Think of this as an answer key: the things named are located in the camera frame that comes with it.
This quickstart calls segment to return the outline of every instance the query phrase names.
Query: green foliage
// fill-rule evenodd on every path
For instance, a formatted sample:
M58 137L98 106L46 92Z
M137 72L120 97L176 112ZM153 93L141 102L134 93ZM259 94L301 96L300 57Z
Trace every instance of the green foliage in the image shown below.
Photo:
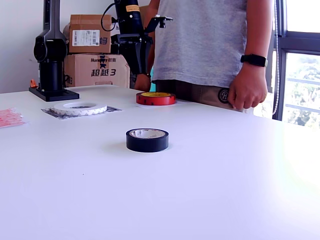
M299 69L287 72L287 78L320 82L320 60L304 56L298 61ZM285 103L312 109L320 109L320 87L318 85L286 81ZM320 114L312 111L285 108L285 121L301 126L320 129Z

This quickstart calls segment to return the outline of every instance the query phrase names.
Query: khaki pants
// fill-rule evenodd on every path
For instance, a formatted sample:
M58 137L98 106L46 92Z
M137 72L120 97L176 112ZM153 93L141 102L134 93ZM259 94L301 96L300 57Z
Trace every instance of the khaki pants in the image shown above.
M252 113L253 108L237 110L228 102L229 88L196 85L178 80L154 81L157 92L175 94L177 99L230 109L243 113Z

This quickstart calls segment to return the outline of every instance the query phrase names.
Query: black electrical tape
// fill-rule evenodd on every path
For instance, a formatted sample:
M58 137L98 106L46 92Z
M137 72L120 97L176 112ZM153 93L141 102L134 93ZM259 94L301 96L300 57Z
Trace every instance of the black electrical tape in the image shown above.
M169 146L169 133L159 129L140 128L126 132L126 147L140 153L156 153Z

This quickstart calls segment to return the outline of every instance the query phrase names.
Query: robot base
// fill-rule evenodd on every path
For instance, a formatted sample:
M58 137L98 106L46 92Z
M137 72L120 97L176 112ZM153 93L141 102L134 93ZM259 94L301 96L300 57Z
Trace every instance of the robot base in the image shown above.
M75 100L80 98L78 93L69 90L46 92L30 87L29 91L46 102Z

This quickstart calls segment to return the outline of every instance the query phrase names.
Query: window frame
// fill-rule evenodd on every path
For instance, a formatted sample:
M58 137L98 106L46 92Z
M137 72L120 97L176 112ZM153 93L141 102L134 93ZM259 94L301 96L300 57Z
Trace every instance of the window frame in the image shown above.
M278 38L279 46L279 72L276 71L274 101L273 107L276 105L279 82L279 100L275 114L272 116L274 120L282 121L285 107L285 88L286 88L286 67L287 53L309 54L320 56L320 33L298 32L287 30L287 0L275 0L277 4L277 26L278 33L274 34L273 49L276 50L276 40Z

